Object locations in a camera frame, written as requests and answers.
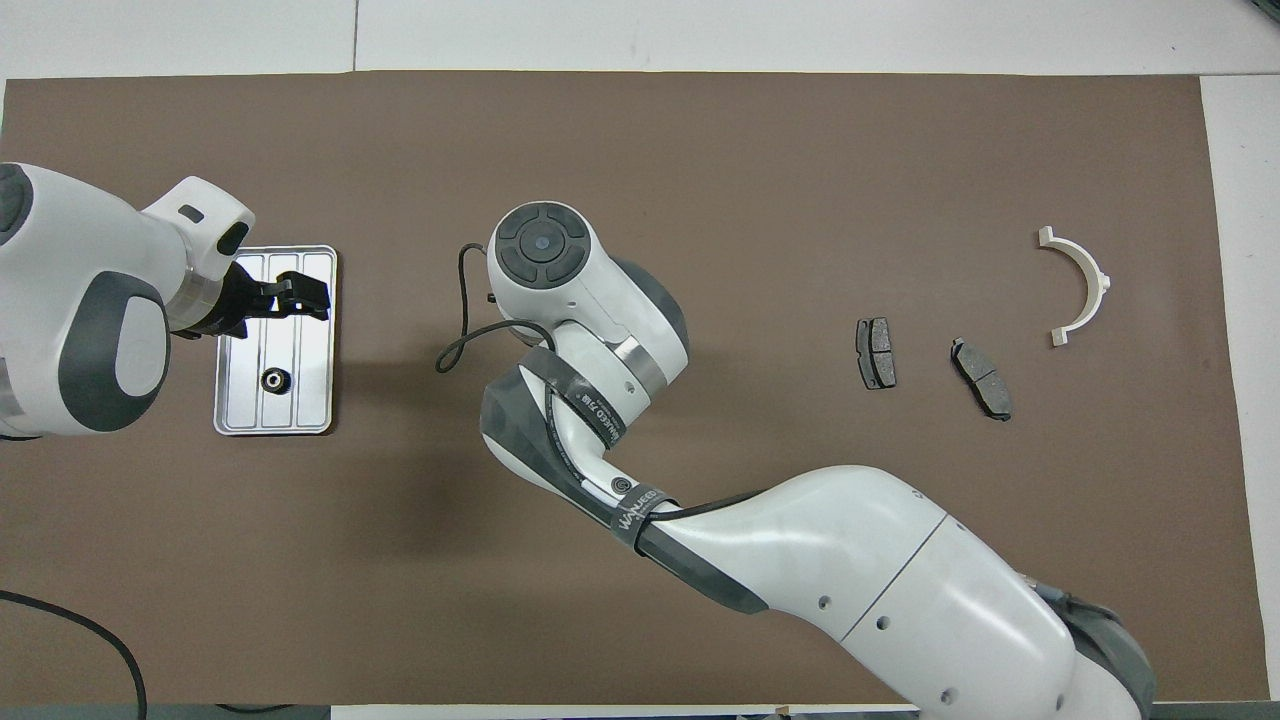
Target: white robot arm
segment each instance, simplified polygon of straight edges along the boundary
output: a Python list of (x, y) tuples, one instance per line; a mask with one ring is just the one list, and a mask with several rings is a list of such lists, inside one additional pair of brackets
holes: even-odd
[(685, 510), (611, 465), (689, 361), (680, 306), (559, 202), (512, 210), (486, 255), (503, 316), (550, 340), (484, 393), (484, 441), (517, 475), (712, 600), (817, 625), (922, 717), (1147, 717), (1151, 667), (1115, 615), (1027, 580), (888, 473), (824, 468)]
[(164, 382), (170, 332), (243, 337), (246, 316), (326, 316), (324, 283), (259, 283), (232, 261), (252, 225), (200, 178), (137, 211), (52, 170), (0, 164), (0, 437), (133, 423)]

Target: black wire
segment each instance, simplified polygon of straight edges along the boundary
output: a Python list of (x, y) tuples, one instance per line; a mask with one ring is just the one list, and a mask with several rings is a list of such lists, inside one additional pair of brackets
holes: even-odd
[(218, 703), (215, 707), (221, 707), (228, 712), (236, 712), (238, 715), (261, 715), (264, 712), (275, 712), (276, 710), (284, 710), (285, 707), (293, 707), (293, 705), (268, 705), (264, 707), (241, 707), (238, 705), (223, 705)]
[(538, 334), (543, 336), (543, 340), (547, 341), (547, 348), (550, 350), (552, 352), (556, 352), (556, 340), (552, 338), (552, 333), (547, 332), (547, 328), (539, 325), (538, 323), (530, 323), (529, 320), (499, 320), (497, 323), (485, 325), (479, 331), (472, 331), (460, 337), (458, 340), (451, 342), (449, 345), (445, 345), (444, 350), (442, 350), (440, 354), (435, 356), (435, 372), (448, 373), (458, 364), (457, 359), (454, 359), (453, 363), (443, 365), (444, 357), (449, 352), (458, 350), (458, 355), (461, 356), (463, 345), (471, 342), (472, 340), (483, 334), (492, 333), (493, 331), (500, 331), (502, 328), (529, 328), (536, 332)]
[(722, 500), (713, 500), (710, 502), (704, 502), (701, 505), (695, 505), (692, 507), (681, 507), (680, 510), (667, 510), (666, 512), (650, 512), (645, 520), (680, 520), (681, 518), (691, 518), (694, 515), (701, 515), (703, 512), (710, 512), (712, 510), (719, 510), (721, 507), (728, 507), (730, 505), (737, 505), (744, 500), (750, 500), (764, 492), (763, 489), (753, 489), (750, 492), (744, 492), (740, 495), (733, 495)]
[[(463, 245), (461, 250), (458, 250), (458, 290), (462, 292), (462, 332), (458, 333), (460, 336), (466, 336), (467, 334), (467, 325), (471, 322), (471, 314), (470, 314), (470, 311), (467, 309), (467, 274), (466, 274), (466, 269), (463, 266), (463, 260), (467, 256), (467, 250), (479, 250), (481, 255), (485, 254), (484, 246), (480, 245), (479, 242), (468, 242), (468, 243)], [(448, 365), (444, 366), (443, 370), (440, 369), (440, 360), (444, 359), (444, 354), (440, 354), (440, 357), (438, 357), (435, 360), (435, 372), (436, 373), (448, 373), (449, 370), (452, 370), (453, 366), (458, 364), (458, 360), (462, 360), (462, 348), (465, 346), (466, 346), (465, 342), (462, 345), (457, 346), (457, 350), (458, 350), (457, 354), (453, 356), (452, 360), (449, 360)]]
[(124, 644), (124, 641), (115, 637), (115, 634), (111, 633), (111, 630), (108, 630), (106, 628), (99, 625), (93, 620), (90, 620), (88, 618), (78, 612), (72, 612), (70, 610), (67, 610), (65, 607), (61, 607), (59, 605), (54, 605), (52, 602), (45, 602), (42, 600), (36, 600), (33, 597), (18, 594), (15, 592), (9, 592), (9, 591), (0, 591), (0, 600), (14, 602), (17, 605), (23, 605), (33, 610), (40, 610), (42, 612), (49, 612), (50, 615), (56, 615), (58, 618), (61, 618), (64, 620), (70, 620), (72, 623), (76, 623), (77, 625), (91, 630), (93, 634), (110, 643), (111, 647), (114, 647), (115, 651), (120, 653), (120, 657), (124, 659), (124, 664), (129, 666), (129, 675), (133, 676), (133, 692), (136, 693), (138, 702), (138, 720), (146, 720), (147, 689), (146, 687), (142, 685), (142, 669), (138, 667), (138, 661), (134, 660), (133, 653), (129, 652), (129, 646)]

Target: brown table surface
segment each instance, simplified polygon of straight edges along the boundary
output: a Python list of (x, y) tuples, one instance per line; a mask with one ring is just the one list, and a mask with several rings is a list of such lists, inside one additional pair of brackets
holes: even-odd
[[(692, 360), (611, 455), (685, 503), (884, 468), (1014, 568), (1112, 606), (1161, 700), (1266, 678), (1194, 78), (360, 73), (10, 81), (0, 159), (143, 206), (187, 174), (250, 245), (342, 256), (337, 423), (224, 438), (214, 342), (110, 437), (0, 446), (0, 587), (134, 650), (159, 702), (895, 702), (509, 474), (476, 429), (521, 347), (457, 333), (456, 251), (573, 204), (680, 300)], [(1084, 282), (1112, 281), (1065, 347)], [(476, 322), (495, 319), (471, 268)], [(900, 384), (854, 327), (886, 315)], [(948, 365), (1000, 368), (1007, 424)], [(127, 702), (110, 648), (0, 609), (0, 703)]]

